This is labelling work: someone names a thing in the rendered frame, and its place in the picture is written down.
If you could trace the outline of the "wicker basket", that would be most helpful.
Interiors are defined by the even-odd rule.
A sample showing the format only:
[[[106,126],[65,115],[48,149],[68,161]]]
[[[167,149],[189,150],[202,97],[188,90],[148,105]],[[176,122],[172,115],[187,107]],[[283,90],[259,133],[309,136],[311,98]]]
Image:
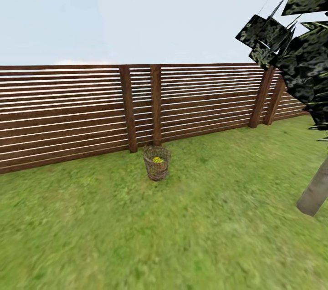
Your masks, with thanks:
[[[151,181],[159,182],[165,180],[168,174],[171,153],[164,147],[143,147],[143,160],[146,171]],[[161,162],[154,163],[153,159],[159,157]],[[162,161],[163,160],[163,161]]]

